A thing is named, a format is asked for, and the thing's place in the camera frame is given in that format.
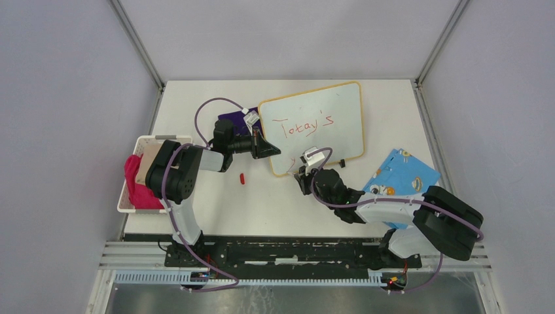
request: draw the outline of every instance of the gray metal floor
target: gray metal floor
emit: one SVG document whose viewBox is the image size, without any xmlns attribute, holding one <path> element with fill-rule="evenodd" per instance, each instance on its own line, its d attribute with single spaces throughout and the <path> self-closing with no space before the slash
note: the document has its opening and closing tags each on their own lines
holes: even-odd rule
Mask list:
<svg viewBox="0 0 555 314">
<path fill-rule="evenodd" d="M 409 287 L 428 274 L 411 273 Z M 485 313 L 472 273 L 443 273 L 429 287 L 388 296 L 374 287 L 240 287 L 207 293 L 170 285 L 114 285 L 106 313 Z"/>
</svg>

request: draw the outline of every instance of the white tabletop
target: white tabletop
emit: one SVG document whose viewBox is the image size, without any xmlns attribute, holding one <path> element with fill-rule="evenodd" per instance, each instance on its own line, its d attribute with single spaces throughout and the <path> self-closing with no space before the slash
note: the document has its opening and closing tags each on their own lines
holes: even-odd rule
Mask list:
<svg viewBox="0 0 555 314">
<path fill-rule="evenodd" d="M 153 135 L 191 135 L 194 113 L 212 97 L 227 97 L 251 108 L 261 101 L 339 84 L 348 80 L 216 80 L 169 81 Z M 433 167 L 420 113 L 409 80 L 359 80 L 362 86 L 365 154 L 337 169 L 350 188 L 362 189 L 393 148 L 404 148 Z M 212 138 L 219 114 L 237 111 L 224 101 L 206 105 L 199 128 Z M 347 224 L 313 196 L 303 196 L 293 177 L 275 177 L 268 160 L 235 154 L 226 173 L 201 171 L 194 189 L 194 212 L 205 234 L 228 236 L 381 237 L 389 228 L 382 223 Z M 245 175 L 241 185 L 240 173 Z M 164 214 L 129 214 L 125 232 L 170 234 Z"/>
</svg>

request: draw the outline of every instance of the white basket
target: white basket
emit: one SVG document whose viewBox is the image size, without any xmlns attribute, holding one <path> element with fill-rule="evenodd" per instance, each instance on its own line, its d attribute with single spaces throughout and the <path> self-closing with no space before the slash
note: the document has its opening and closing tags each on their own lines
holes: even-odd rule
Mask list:
<svg viewBox="0 0 555 314">
<path fill-rule="evenodd" d="M 133 150 L 134 155 L 141 155 L 145 149 L 145 146 L 151 144 L 162 144 L 166 139 L 171 139 L 172 141 L 180 142 L 181 144 L 192 143 L 192 138 L 190 136 L 183 135 L 144 135 L 137 139 L 135 144 L 135 149 Z M 135 209 L 135 206 L 129 201 L 129 192 L 127 190 L 127 181 L 123 182 L 122 192 L 120 194 L 120 200 L 118 201 L 118 211 L 120 213 L 141 213 L 141 214 L 159 214 L 165 213 L 165 209 Z"/>
</svg>

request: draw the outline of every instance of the blue notebook cover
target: blue notebook cover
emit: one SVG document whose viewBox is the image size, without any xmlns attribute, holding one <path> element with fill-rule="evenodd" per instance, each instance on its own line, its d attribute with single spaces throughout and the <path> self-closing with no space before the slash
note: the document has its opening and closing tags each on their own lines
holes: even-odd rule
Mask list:
<svg viewBox="0 0 555 314">
<path fill-rule="evenodd" d="M 378 195 L 424 193 L 437 183 L 440 174 L 404 149 L 393 149 L 366 183 L 363 190 Z M 406 229 L 405 224 L 386 222 L 391 228 Z"/>
</svg>

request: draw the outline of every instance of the gray wall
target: gray wall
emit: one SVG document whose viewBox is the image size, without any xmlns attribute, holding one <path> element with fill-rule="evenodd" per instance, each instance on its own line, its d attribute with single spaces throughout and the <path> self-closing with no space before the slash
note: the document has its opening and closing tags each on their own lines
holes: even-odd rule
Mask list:
<svg viewBox="0 0 555 314">
<path fill-rule="evenodd" d="M 156 89 L 107 1 L 2 1 L 0 73 L 0 313 L 83 313 Z"/>
<path fill-rule="evenodd" d="M 555 2 L 472 1 L 424 82 L 507 313 L 553 313 Z"/>
<path fill-rule="evenodd" d="M 164 80 L 414 78 L 457 0 L 122 0 Z"/>
</svg>

